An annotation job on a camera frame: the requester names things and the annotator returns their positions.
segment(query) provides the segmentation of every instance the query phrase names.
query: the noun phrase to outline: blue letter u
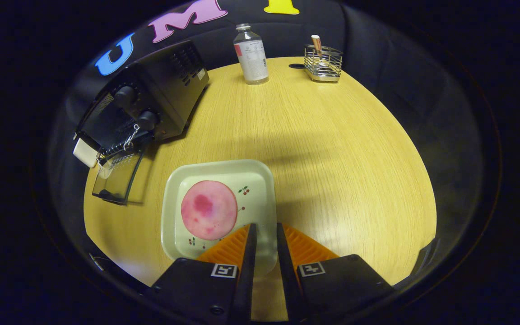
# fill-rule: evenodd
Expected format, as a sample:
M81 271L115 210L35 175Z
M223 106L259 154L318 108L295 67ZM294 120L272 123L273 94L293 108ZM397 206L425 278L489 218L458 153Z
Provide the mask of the blue letter u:
M132 51L134 51L134 44L132 43L132 36L134 33L124 37L116 46L121 47L121 56L115 62L110 60L111 50L107 51L99 60L95 63L95 66L99 69L99 73L103 76L107 76L111 74L115 70L118 70L126 60L132 55Z

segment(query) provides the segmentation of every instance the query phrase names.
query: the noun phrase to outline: wooden table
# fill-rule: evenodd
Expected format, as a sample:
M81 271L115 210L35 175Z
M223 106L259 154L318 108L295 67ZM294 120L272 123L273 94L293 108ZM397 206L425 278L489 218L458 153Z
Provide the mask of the wooden table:
M316 83L289 68L301 57L268 59L270 81L244 83L238 64L209 71L186 137L149 148L130 203L93 197L85 228L122 269L151 286L172 260L160 244L163 192L186 164L252 158L274 175L277 220L334 253L360 255L388 283L410 274L435 238L431 181L410 138L374 95L348 74ZM280 267L254 279L252 319L286 320Z

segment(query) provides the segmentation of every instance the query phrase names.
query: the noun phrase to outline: orange soft finger pad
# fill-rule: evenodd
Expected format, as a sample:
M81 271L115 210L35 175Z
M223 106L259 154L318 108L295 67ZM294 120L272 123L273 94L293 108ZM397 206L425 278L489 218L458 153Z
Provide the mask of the orange soft finger pad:
M293 227L282 224L294 272L298 265L337 259L338 255Z
M249 224L243 226L202 253L196 260L208 263L238 265L238 269L241 270L249 230Z

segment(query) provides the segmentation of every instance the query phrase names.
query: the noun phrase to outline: wire basket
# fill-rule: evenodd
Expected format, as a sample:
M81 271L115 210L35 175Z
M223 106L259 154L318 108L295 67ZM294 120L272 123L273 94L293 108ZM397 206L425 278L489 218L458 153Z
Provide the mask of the wire basket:
M304 47L304 67L308 76L318 82L338 82L342 67L342 52L322 46L318 53L314 45Z

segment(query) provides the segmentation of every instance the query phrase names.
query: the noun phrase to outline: pink round sponge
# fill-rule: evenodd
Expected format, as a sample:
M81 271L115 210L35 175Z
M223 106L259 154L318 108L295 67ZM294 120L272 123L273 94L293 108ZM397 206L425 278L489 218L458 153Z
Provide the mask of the pink round sponge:
M181 214L192 235L213 241L234 228L238 214L236 197L219 181L200 181L184 196Z

